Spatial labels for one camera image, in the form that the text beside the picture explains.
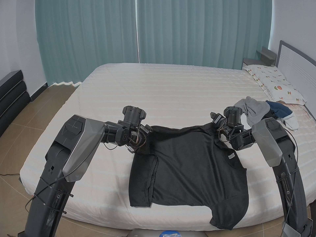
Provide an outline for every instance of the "pillow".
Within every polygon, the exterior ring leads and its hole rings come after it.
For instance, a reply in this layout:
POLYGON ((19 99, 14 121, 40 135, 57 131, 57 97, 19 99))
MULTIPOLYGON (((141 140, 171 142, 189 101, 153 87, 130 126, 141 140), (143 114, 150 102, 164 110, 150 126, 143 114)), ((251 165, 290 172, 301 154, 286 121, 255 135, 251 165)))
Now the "pillow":
POLYGON ((257 81, 270 101, 304 105, 301 93, 290 84, 277 67, 248 65, 246 71, 257 81))

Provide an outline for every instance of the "white headboard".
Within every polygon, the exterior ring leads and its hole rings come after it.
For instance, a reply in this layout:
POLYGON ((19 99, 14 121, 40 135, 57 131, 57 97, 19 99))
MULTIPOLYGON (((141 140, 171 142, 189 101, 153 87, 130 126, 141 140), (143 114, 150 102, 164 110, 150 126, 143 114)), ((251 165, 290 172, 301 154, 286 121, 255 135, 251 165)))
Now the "white headboard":
POLYGON ((306 108, 316 117, 316 61, 295 47, 280 41, 276 66, 306 101, 306 108))

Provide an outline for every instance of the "tiled floor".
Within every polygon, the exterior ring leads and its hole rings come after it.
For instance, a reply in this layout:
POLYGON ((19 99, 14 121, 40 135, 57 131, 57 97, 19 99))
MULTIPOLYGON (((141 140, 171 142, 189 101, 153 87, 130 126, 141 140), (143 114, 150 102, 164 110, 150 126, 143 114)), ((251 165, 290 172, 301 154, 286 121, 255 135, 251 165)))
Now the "tiled floor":
MULTIPOLYGON (((32 147, 53 116, 74 92, 71 85, 54 85, 29 103, 0 137, 0 173, 19 173, 32 147)), ((0 237, 24 230, 30 199, 18 176, 0 177, 0 237)), ((279 236, 282 218, 251 227, 207 232, 209 237, 279 236)), ((62 217, 56 237, 126 236, 130 231, 96 226, 62 217)))

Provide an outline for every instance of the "curtain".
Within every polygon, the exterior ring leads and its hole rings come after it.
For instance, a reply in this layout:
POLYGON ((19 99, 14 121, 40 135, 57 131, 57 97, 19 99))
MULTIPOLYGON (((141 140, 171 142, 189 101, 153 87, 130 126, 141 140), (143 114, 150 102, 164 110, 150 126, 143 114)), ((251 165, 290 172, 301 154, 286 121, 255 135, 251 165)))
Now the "curtain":
POLYGON ((272 0, 137 0, 139 59, 241 69, 268 47, 272 0))
POLYGON ((83 81, 105 63, 138 62, 135 0, 35 0, 45 76, 83 81))

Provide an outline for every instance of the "white bed sheet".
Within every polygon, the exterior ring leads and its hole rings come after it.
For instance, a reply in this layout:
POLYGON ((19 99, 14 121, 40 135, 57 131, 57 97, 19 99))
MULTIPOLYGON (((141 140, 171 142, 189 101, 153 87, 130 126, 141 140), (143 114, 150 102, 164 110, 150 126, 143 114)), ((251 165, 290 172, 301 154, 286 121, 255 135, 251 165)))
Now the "white bed sheet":
MULTIPOLYGON (((184 65, 106 64, 75 90, 58 111, 27 157, 21 179, 33 194, 45 165, 45 154, 58 131, 73 114, 102 121, 123 118, 126 105, 147 112, 143 124, 183 128, 211 122, 246 96, 265 101, 265 93, 245 71, 184 65)), ((291 105, 300 128, 293 132, 307 203, 316 199, 316 124, 304 107, 291 105)), ((236 227, 266 222, 283 215, 274 173, 258 146, 237 152, 247 168, 249 207, 236 227)), ((205 206, 131 207, 128 182, 133 154, 125 147, 109 151, 101 144, 84 177, 76 182, 65 207, 67 217, 101 226, 133 229, 216 230, 205 206)))

